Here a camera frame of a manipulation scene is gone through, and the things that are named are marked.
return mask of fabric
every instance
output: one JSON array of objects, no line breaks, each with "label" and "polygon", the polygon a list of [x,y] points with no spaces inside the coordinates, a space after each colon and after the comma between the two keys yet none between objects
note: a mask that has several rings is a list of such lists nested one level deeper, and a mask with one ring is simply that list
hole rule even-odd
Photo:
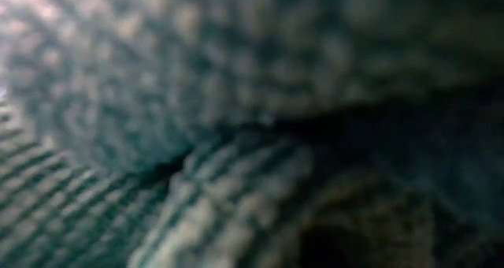
[{"label": "fabric", "polygon": [[501,3],[0,0],[0,267],[490,265]]}]

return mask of cloth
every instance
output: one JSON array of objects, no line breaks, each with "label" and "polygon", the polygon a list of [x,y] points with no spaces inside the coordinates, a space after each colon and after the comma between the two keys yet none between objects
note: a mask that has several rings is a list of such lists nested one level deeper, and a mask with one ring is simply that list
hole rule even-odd
[{"label": "cloth", "polygon": [[[499,241],[504,92],[433,92],[499,78],[499,3],[0,0],[0,266],[296,266],[331,198],[367,188],[356,172],[390,188],[324,227],[367,222],[347,255],[464,262],[435,226]],[[372,234],[368,204],[424,217]]]}]

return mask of woven texture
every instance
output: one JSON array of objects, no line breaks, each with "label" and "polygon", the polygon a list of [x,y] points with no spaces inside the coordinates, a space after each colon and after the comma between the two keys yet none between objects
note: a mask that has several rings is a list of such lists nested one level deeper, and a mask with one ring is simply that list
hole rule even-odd
[{"label": "woven texture", "polygon": [[488,265],[501,3],[0,0],[0,267]]}]

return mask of knit fabric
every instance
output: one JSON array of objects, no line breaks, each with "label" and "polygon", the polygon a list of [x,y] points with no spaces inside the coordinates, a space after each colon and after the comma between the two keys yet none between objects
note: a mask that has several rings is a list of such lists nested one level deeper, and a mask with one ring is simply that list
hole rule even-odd
[{"label": "knit fabric", "polygon": [[355,266],[483,265],[502,83],[433,91],[502,74],[501,1],[0,0],[0,267],[298,266],[328,219]]}]

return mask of striped fabric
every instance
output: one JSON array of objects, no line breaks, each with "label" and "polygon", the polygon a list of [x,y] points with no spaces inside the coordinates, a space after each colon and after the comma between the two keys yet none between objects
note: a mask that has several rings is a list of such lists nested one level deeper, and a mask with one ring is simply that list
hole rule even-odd
[{"label": "striped fabric", "polygon": [[0,268],[498,262],[501,12],[0,0]]}]

